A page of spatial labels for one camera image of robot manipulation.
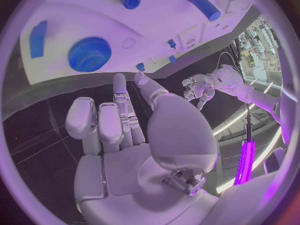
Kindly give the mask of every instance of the white robot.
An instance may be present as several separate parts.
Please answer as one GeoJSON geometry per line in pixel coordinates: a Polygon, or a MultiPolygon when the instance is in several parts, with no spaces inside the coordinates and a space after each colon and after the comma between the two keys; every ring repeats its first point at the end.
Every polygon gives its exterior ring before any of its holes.
{"type": "Polygon", "coordinates": [[[222,200],[202,189],[202,176],[217,162],[217,144],[199,110],[217,89],[255,103],[279,121],[279,99],[254,91],[225,64],[185,79],[185,99],[142,72],[134,80],[153,110],[148,143],[121,73],[114,76],[113,102],[102,103],[97,113],[91,98],[80,97],[68,112],[66,129],[82,139],[85,153],[74,181],[78,210],[90,225],[211,224],[209,214],[214,216],[222,200]],[[187,102],[194,98],[200,98],[198,109],[187,102]]]}

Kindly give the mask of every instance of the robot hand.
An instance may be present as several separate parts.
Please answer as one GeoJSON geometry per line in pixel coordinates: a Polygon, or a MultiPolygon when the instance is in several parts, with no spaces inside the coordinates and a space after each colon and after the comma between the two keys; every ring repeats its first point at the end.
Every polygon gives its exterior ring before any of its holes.
{"type": "Polygon", "coordinates": [[[236,96],[245,103],[250,103],[248,90],[254,90],[253,87],[244,84],[241,75],[227,64],[222,64],[220,69],[216,69],[210,74],[190,76],[182,81],[182,85],[186,89],[184,98],[187,101],[200,98],[197,104],[199,110],[207,101],[213,98],[215,95],[214,90],[236,96]]]}

